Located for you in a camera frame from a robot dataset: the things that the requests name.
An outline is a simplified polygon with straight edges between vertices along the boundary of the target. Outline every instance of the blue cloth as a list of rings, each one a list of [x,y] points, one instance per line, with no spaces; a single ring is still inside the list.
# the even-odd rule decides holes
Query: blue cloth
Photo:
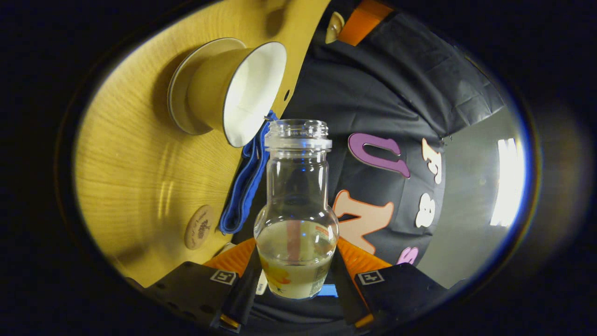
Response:
[[[267,118],[278,120],[273,111],[269,111]],[[230,200],[220,217],[220,231],[223,233],[237,233],[249,216],[255,192],[269,158],[269,152],[264,148],[265,134],[268,131],[269,123],[264,123],[251,142],[242,149],[244,162],[234,181]]]

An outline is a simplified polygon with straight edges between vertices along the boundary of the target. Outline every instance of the glass jar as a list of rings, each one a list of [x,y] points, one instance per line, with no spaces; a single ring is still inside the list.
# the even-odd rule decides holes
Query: glass jar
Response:
[[[270,122],[265,147],[267,204],[254,236],[269,289],[283,298],[317,296],[338,242],[338,218],[328,205],[326,153],[332,141],[318,120]]]

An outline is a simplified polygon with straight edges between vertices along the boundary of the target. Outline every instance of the liquid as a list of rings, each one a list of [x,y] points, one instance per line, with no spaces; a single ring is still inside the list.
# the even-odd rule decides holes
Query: liquid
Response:
[[[272,293],[291,299],[314,297],[324,285],[336,241],[321,224],[283,221],[257,238],[261,265]]]

